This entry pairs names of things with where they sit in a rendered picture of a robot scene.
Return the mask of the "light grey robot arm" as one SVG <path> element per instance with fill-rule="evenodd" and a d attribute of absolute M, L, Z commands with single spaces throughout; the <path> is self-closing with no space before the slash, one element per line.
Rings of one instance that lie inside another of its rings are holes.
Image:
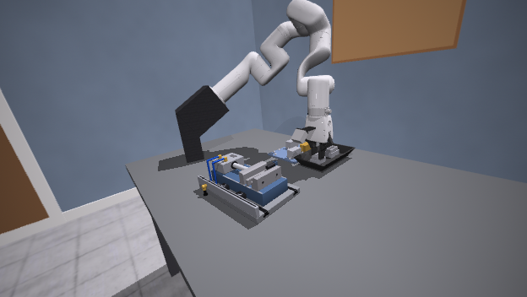
<path fill-rule="evenodd" d="M 296 91 L 300 96 L 307 96 L 309 116 L 326 116 L 332 112 L 329 109 L 329 95 L 334 90 L 333 78 L 329 75 L 304 76 L 307 71 L 325 62 L 330 56 L 330 23 L 323 9 L 308 0 L 291 1 L 286 14 L 290 21 L 280 24 L 260 46 L 260 51 L 270 63 L 271 69 L 257 52 L 252 51 L 219 83 L 210 88 L 225 104 L 247 84 L 249 74 L 260 85 L 268 84 L 290 61 L 283 47 L 291 39 L 310 35 L 309 54 L 297 71 Z"/>

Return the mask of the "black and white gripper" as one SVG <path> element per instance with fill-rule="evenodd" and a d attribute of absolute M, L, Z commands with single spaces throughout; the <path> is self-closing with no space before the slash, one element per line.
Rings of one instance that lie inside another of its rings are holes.
<path fill-rule="evenodd" d="M 305 141 L 310 145 L 311 155 L 318 152 L 318 159 L 323 159 L 325 149 L 334 145 L 333 142 L 333 124 L 330 115 L 326 116 L 309 116 L 307 115 L 305 127 L 316 127 L 308 132 Z M 328 143 L 326 143 L 328 141 Z M 316 147 L 319 143 L 320 150 Z"/>

